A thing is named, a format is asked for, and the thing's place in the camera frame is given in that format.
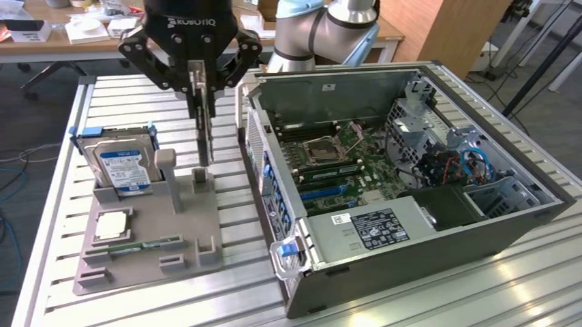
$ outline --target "hard drive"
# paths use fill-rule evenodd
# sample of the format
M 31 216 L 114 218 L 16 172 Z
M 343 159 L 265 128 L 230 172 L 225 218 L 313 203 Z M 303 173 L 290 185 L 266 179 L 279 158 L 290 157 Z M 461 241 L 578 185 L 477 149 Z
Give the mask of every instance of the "hard drive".
M 99 187 L 114 187 L 121 196 L 153 192 L 151 183 L 163 180 L 154 162 L 158 149 L 154 126 L 88 127 L 72 141 L 87 159 Z

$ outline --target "motherboard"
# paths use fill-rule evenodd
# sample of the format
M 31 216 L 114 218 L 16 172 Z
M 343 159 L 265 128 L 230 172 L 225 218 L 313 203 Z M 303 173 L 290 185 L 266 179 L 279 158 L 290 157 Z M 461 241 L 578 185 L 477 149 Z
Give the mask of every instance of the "motherboard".
M 395 199 L 408 189 L 386 157 L 382 128 L 349 121 L 325 127 L 335 135 L 282 142 L 309 215 Z

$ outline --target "gray floor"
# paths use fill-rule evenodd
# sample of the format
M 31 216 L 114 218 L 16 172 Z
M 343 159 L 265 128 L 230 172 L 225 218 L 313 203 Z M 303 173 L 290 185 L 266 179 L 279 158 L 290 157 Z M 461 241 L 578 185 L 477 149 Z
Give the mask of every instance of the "gray floor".
M 493 41 L 501 45 L 513 28 L 513 24 L 501 25 Z M 517 42 L 521 43 L 529 38 L 533 30 L 524 33 Z M 537 66 L 556 46 L 556 40 L 548 39 L 536 53 L 533 60 L 525 68 L 517 70 L 518 79 L 510 79 L 505 84 L 500 95 L 508 102 L 526 79 L 534 72 Z M 577 55 L 577 50 L 568 49 L 562 57 L 550 69 L 540 85 L 546 84 L 549 79 L 556 76 L 562 67 L 570 62 Z M 32 64 L 34 72 L 38 72 L 46 64 Z M 117 61 L 92 61 L 80 63 L 83 69 L 90 74 L 98 76 L 137 74 L 134 69 L 125 69 Z M 28 149 L 40 144 L 60 141 L 64 130 L 67 129 L 67 119 L 70 106 L 74 102 L 78 76 L 72 71 L 64 69 L 46 82 L 43 82 L 35 91 L 40 95 L 39 102 L 28 102 L 19 93 L 19 85 L 31 77 L 32 73 L 22 74 L 16 65 L 7 64 L 0 71 L 0 131 L 2 147 L 0 149 Z M 476 80 L 482 80 L 478 76 L 472 75 Z M 501 80 L 492 82 L 497 88 Z M 542 147 L 558 158 L 564 165 L 578 175 L 582 176 L 582 156 L 578 154 L 578 143 L 582 139 L 582 68 L 573 74 L 568 83 L 562 86 L 560 93 L 542 92 L 541 96 L 526 108 L 520 118 L 526 125 L 534 140 Z M 493 92 L 484 84 L 470 84 L 474 89 L 489 98 Z M 497 100 L 493 100 L 494 106 L 501 108 Z M 56 150 L 39 153 L 39 156 L 50 156 Z M 0 153 L 0 159 L 10 154 Z M 50 188 L 50 182 L 54 174 L 55 163 L 31 164 L 27 170 L 28 184 L 24 190 L 7 202 L 0 203 L 0 217 L 7 218 L 14 225 L 19 244 L 24 257 L 24 268 L 32 250 L 36 236 L 36 228 L 44 207 L 44 201 Z M 8 164 L 0 164 L 0 168 L 11 167 Z M 0 185 L 10 178 L 8 173 L 0 174 Z M 18 290 L 24 277 L 24 268 L 19 281 L 15 282 L 10 290 Z M 10 279 L 16 271 L 16 256 L 14 247 L 7 235 L 4 242 L 0 244 L 0 283 Z M 10 326 L 12 320 L 14 307 L 16 305 L 15 296 L 0 296 L 0 326 Z

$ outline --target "blue cable on floor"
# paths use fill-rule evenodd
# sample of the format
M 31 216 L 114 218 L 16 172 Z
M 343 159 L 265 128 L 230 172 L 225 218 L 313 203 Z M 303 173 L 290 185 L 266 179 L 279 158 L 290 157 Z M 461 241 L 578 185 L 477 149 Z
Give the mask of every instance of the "blue cable on floor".
M 11 197 L 15 196 L 15 194 L 18 194 L 22 189 L 24 188 L 26 184 L 27 184 L 27 173 L 24 173 L 23 170 L 20 169 L 15 169 L 15 168 L 0 168 L 0 172 L 18 172 L 22 175 L 22 182 L 19 187 L 12 191 L 12 193 L 10 193 L 7 196 L 4 196 L 3 198 L 0 198 L 0 202 L 7 201 Z
M 8 230 L 10 238 L 12 239 L 12 242 L 15 244 L 16 261 L 19 263 L 19 269 L 16 271 L 16 274 L 6 282 L 0 283 L 0 290 L 3 290 L 4 288 L 8 288 L 10 286 L 12 286 L 12 284 L 19 280 L 20 273 L 22 273 L 22 252 L 20 252 L 19 242 L 16 241 L 16 235 L 15 235 L 15 231 L 12 229 L 12 225 L 10 224 L 8 220 L 6 220 L 2 217 L 0 217 L 0 222 L 4 224 L 4 226 Z
M 18 172 L 22 175 L 22 182 L 20 185 L 16 187 L 16 189 L 3 198 L 0 198 L 0 203 L 8 201 L 15 194 L 18 194 L 22 189 L 24 188 L 26 184 L 27 184 L 27 174 L 24 173 L 23 170 L 20 169 L 14 169 L 14 168 L 0 168 L 0 172 Z M 15 246 L 15 250 L 16 250 L 16 261 L 19 263 L 19 268 L 16 271 L 16 274 L 6 281 L 0 283 L 0 290 L 10 288 L 12 286 L 12 284 L 15 282 L 18 282 L 20 274 L 22 274 L 22 252 L 20 252 L 20 246 L 19 246 L 19 241 L 16 240 L 16 234 L 15 234 L 15 230 L 12 229 L 12 225 L 10 224 L 8 220 L 6 220 L 4 218 L 0 217 L 0 223 L 4 224 L 4 228 L 8 231 L 10 234 L 10 238 L 12 239 L 12 243 Z

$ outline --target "black pole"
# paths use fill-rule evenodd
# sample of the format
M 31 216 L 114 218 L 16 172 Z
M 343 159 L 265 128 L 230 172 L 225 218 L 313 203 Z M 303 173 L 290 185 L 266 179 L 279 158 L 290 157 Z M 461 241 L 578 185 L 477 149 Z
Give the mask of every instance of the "black pole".
M 518 91 L 518 94 L 516 94 L 514 98 L 512 99 L 512 102 L 508 104 L 506 110 L 504 110 L 504 116 L 509 116 L 512 114 L 512 111 L 518 107 L 521 100 L 524 100 L 528 93 L 532 91 L 533 87 L 536 86 L 536 83 L 540 81 L 542 75 L 546 73 L 556 59 L 562 54 L 564 50 L 566 50 L 568 46 L 570 45 L 570 42 L 578 36 L 581 31 L 582 31 L 582 16 L 578 17 L 573 27 L 570 27 L 570 30 L 568 31 L 561 42 L 556 46 L 553 52 L 549 54 L 546 60 L 544 60 L 538 70 L 529 78 L 526 84 Z

